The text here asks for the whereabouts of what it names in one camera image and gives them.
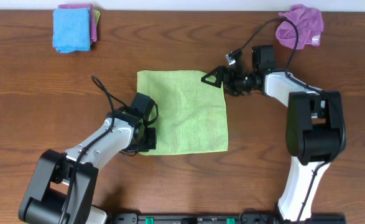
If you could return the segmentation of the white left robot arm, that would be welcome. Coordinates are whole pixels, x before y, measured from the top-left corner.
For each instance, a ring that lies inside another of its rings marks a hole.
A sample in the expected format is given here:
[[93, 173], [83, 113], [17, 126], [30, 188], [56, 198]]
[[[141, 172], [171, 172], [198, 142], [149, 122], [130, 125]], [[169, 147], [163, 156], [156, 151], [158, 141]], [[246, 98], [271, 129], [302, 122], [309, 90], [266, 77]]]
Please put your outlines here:
[[65, 152], [46, 150], [36, 164], [18, 211], [26, 223], [105, 223], [93, 206], [99, 171], [119, 152], [156, 148], [156, 131], [146, 116], [108, 116], [83, 142]]

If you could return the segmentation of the green microfiber cloth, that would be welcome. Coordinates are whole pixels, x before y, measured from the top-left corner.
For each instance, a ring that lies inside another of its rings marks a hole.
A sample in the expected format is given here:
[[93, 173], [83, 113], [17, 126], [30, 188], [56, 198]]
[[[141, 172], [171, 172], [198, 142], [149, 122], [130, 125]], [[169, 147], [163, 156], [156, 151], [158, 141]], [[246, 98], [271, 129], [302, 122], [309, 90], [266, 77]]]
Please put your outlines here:
[[228, 122], [223, 90], [201, 81], [198, 70], [137, 73], [137, 91], [157, 103], [156, 149], [150, 156], [225, 152]]

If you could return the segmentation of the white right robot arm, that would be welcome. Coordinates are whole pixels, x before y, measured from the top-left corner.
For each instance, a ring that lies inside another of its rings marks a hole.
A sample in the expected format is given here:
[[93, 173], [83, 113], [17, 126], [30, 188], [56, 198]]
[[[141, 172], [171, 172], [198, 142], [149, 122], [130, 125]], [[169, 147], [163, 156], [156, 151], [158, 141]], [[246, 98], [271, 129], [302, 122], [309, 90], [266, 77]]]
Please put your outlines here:
[[291, 164], [276, 214], [268, 223], [336, 223], [341, 217], [312, 215], [312, 202], [321, 178], [344, 150], [346, 128], [341, 95], [307, 85], [284, 70], [238, 73], [216, 67], [201, 78], [233, 96], [259, 90], [287, 107], [285, 141]]

